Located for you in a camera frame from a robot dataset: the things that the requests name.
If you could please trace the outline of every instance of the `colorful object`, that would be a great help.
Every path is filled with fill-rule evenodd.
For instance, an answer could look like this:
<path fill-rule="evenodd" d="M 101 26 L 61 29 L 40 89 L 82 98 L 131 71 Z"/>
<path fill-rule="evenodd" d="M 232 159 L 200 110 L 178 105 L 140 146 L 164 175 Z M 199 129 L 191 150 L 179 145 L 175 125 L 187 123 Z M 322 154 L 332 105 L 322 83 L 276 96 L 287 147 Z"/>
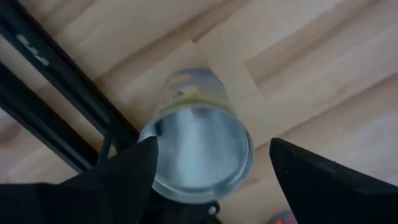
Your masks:
<path fill-rule="evenodd" d="M 284 212 L 272 217 L 268 224 L 297 224 L 296 219 L 291 211 Z"/>

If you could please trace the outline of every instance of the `wooden floor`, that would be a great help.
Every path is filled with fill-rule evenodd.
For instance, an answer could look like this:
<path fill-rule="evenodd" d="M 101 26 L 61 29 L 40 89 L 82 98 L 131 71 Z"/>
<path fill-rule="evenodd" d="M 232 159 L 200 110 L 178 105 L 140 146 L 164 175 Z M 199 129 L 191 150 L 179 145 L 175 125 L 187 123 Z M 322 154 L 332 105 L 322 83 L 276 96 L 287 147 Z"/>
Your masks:
<path fill-rule="evenodd" d="M 289 209 L 268 156 L 281 137 L 398 185 L 396 0 L 20 0 L 125 117 L 148 122 L 167 75 L 210 68 L 255 147 L 255 167 L 221 201 L 227 223 Z M 0 61 L 96 149 L 102 136 L 4 39 Z M 0 181 L 73 175 L 0 112 Z"/>

